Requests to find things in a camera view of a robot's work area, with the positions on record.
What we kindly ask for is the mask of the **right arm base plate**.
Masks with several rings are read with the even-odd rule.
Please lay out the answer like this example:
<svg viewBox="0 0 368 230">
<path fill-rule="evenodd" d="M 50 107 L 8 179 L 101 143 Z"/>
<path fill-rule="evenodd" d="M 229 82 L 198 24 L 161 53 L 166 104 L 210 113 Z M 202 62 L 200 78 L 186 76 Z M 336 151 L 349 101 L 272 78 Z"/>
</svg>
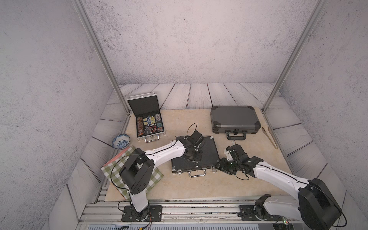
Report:
<svg viewBox="0 0 368 230">
<path fill-rule="evenodd" d="M 255 205 L 240 205 L 239 209 L 237 216 L 242 221 L 277 221 L 279 219 L 279 216 L 272 216 Z"/>
</svg>

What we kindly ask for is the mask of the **medium black poker case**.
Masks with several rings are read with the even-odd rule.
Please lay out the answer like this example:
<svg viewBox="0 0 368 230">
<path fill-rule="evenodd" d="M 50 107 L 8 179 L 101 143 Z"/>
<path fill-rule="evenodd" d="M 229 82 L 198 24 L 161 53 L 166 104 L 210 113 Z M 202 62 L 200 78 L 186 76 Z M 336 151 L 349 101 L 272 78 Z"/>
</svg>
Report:
<svg viewBox="0 0 368 230">
<path fill-rule="evenodd" d="M 219 154 L 213 136 L 204 137 L 199 149 L 193 149 L 195 158 L 186 159 L 184 156 L 171 160 L 172 173 L 188 173 L 190 178 L 203 177 L 207 170 L 217 172 Z"/>
</svg>

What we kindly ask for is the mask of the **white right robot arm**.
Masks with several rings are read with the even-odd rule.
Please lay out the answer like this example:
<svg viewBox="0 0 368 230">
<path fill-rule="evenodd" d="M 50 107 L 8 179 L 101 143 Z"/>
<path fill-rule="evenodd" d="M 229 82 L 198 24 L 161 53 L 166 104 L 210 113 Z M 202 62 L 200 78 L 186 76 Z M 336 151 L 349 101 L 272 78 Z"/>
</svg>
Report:
<svg viewBox="0 0 368 230">
<path fill-rule="evenodd" d="M 242 172 L 246 177 L 264 180 L 281 190 L 287 196 L 265 194 L 257 199 L 255 217 L 265 221 L 271 216 L 286 217 L 303 221 L 312 230 L 328 230 L 344 213 L 326 184 L 314 178 L 308 180 L 281 169 L 263 159 L 248 157 L 243 148 L 235 144 L 226 148 L 225 157 L 216 164 L 216 169 L 236 175 Z"/>
</svg>

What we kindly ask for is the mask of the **large dark grey poker case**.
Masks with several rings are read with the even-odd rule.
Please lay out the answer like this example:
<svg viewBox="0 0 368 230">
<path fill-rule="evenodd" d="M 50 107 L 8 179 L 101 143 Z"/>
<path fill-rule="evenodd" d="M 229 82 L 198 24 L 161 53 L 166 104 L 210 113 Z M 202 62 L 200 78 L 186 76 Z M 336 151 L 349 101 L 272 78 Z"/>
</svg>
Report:
<svg viewBox="0 0 368 230">
<path fill-rule="evenodd" d="M 210 117 L 213 133 L 224 133 L 228 140 L 243 141 L 248 134 L 256 134 L 261 128 L 252 106 L 214 106 Z"/>
</svg>

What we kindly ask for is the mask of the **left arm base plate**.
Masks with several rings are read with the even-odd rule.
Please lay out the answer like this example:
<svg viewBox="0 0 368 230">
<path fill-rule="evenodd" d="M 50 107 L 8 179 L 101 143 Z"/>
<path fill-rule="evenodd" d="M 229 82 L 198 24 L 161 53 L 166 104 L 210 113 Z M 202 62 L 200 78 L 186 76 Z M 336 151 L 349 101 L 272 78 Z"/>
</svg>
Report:
<svg viewBox="0 0 368 230">
<path fill-rule="evenodd" d="M 122 222 L 140 222 L 152 221 L 160 222 L 162 220 L 163 206 L 148 205 L 143 211 L 138 212 L 132 206 L 125 206 L 123 209 Z"/>
</svg>

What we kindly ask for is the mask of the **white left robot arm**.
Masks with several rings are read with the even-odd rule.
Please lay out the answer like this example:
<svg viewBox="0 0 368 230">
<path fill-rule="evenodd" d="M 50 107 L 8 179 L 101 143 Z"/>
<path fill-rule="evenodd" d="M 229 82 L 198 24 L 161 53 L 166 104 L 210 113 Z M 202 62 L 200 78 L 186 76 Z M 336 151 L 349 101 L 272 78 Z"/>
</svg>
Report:
<svg viewBox="0 0 368 230">
<path fill-rule="evenodd" d="M 198 163 L 202 158 L 204 139 L 202 134 L 194 131 L 191 136 L 176 137 L 174 141 L 156 149 L 143 151 L 137 148 L 133 151 L 119 175 L 127 186 L 131 206 L 136 213 L 140 214 L 149 205 L 146 187 L 154 169 L 174 158 Z"/>
</svg>

